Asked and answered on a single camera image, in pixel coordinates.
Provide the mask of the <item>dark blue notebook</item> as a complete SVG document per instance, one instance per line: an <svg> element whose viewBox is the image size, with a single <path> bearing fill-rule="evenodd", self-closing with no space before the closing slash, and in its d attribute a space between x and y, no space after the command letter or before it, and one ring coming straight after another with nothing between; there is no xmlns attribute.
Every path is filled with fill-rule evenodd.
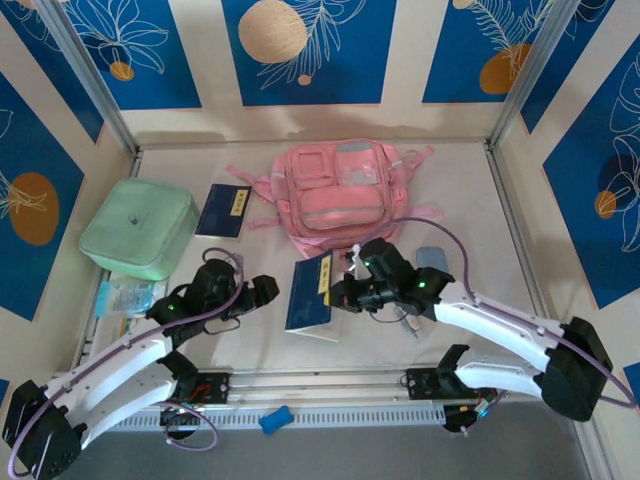
<svg viewBox="0 0 640 480"><path fill-rule="evenodd" d="M333 252L329 250L295 264L285 321L287 333L339 341L329 305L332 259Z"/></svg>
<svg viewBox="0 0 640 480"><path fill-rule="evenodd" d="M250 186L213 184L205 200L195 235L237 239L251 193Z"/></svg>

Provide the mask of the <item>pink school backpack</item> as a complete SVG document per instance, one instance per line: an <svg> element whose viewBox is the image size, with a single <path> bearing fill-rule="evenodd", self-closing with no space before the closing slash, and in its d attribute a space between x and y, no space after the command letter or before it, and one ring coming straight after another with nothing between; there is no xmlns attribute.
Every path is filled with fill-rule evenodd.
<svg viewBox="0 0 640 480"><path fill-rule="evenodd" d="M439 208L409 207L409 183L434 152L428 145L400 154L387 143L350 139L294 146L274 159L267 175L253 176L233 164L226 171L277 210L275 217L254 219L248 228L280 226L310 258L349 249L406 214L442 216Z"/></svg>

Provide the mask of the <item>clear plastic stationery bag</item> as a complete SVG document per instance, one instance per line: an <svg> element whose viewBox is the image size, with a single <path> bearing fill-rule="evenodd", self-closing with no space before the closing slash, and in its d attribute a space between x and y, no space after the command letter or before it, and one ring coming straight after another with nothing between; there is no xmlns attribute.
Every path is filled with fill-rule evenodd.
<svg viewBox="0 0 640 480"><path fill-rule="evenodd" d="M423 330L419 318L409 315L399 306L394 307L393 314L392 324L397 325L413 344L420 344L423 340Z"/></svg>

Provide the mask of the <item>mint green lunch bag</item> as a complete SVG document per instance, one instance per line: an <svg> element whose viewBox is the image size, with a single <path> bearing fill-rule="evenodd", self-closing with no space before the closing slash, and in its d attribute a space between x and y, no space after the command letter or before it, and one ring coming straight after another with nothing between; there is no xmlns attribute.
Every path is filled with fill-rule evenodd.
<svg viewBox="0 0 640 480"><path fill-rule="evenodd" d="M175 270L199 218L188 190L125 178L112 188L82 233L79 249L111 272L162 281Z"/></svg>

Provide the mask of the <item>grey blue pencil case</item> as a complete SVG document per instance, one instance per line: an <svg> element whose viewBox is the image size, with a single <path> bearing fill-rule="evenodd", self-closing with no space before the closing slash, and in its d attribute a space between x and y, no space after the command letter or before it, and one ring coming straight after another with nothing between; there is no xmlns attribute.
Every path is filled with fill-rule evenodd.
<svg viewBox="0 0 640 480"><path fill-rule="evenodd" d="M416 250L416 266L418 268L434 268L448 273L449 267L445 252L440 247L423 246Z"/></svg>

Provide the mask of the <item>light blue tissue packet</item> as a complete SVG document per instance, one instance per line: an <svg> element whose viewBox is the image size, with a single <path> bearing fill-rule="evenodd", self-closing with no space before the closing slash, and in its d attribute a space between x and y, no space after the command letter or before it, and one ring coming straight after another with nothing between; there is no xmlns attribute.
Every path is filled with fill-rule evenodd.
<svg viewBox="0 0 640 480"><path fill-rule="evenodd" d="M120 279L102 282L96 300L97 317L137 314L153 303L155 284L148 281Z"/></svg>

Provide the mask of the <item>blue bone-shaped object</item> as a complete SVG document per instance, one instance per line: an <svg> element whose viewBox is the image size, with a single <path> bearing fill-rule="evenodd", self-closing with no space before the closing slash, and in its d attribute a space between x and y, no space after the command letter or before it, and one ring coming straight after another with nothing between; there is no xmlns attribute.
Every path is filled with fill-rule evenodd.
<svg viewBox="0 0 640 480"><path fill-rule="evenodd" d="M288 406L281 406L277 410L262 416L259 425L264 435L270 436L281 428L291 424L294 416Z"/></svg>

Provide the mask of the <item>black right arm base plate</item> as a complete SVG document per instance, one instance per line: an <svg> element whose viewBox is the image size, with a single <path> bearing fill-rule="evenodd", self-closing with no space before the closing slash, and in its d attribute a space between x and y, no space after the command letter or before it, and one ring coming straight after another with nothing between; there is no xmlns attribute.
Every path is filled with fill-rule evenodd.
<svg viewBox="0 0 640 480"><path fill-rule="evenodd" d="M498 391L471 388L453 372L438 368L410 368L405 372L406 388L411 400L493 400Z"/></svg>

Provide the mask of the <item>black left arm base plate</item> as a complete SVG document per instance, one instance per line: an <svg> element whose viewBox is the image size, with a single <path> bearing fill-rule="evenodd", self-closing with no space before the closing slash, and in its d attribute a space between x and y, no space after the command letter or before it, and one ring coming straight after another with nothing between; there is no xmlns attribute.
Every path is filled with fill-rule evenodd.
<svg viewBox="0 0 640 480"><path fill-rule="evenodd" d="M176 403L195 405L224 405L229 394L228 372L200 372L180 380L170 397Z"/></svg>

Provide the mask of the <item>aluminium mounting rail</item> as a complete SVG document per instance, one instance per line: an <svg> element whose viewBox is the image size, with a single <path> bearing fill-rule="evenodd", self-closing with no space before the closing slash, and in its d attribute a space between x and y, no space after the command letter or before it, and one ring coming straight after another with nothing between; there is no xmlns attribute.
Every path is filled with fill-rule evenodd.
<svg viewBox="0 0 640 480"><path fill-rule="evenodd" d="M213 407L258 408L278 405L346 406L406 403L409 395L402 370L355 371L224 371L228 372L229 394L224 405ZM157 402L174 402L170 397L183 377L171 373L164 365L152 363L136 371L133 367L108 371L102 365L94 371L82 366L51 380L44 394L68 413L88 414L108 400L119 404L134 401L135 412Z"/></svg>

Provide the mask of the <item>aluminium frame post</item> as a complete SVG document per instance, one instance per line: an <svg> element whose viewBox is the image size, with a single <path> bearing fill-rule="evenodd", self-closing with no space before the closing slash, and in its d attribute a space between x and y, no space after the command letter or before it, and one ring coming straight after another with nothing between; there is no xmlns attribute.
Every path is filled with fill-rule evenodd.
<svg viewBox="0 0 640 480"><path fill-rule="evenodd" d="M74 74L111 128L117 141L135 158L139 153L139 145L63 6L58 0L34 0L34 3Z"/></svg>
<svg viewBox="0 0 640 480"><path fill-rule="evenodd" d="M520 113L580 2L581 0L554 1L487 139L489 152L494 152L501 144Z"/></svg>

